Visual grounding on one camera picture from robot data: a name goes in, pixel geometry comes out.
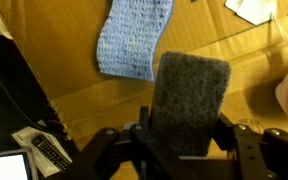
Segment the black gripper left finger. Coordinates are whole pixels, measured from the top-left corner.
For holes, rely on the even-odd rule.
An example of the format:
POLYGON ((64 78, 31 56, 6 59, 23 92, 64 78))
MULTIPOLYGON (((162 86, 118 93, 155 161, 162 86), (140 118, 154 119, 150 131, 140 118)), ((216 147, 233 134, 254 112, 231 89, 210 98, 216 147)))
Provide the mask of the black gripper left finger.
POLYGON ((177 180, 183 177, 183 164, 150 131, 149 108, 141 107, 139 122, 119 132, 99 130, 73 164, 63 180, 109 180, 120 164, 131 161, 140 180, 177 180))

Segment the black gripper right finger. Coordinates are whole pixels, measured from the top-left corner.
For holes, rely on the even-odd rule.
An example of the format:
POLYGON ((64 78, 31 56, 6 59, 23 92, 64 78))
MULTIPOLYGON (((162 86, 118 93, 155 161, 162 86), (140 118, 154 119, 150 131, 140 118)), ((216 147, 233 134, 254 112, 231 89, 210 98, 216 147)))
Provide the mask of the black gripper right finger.
POLYGON ((267 128, 257 133, 220 114, 213 139, 236 165, 238 180, 288 180, 288 132, 267 128))

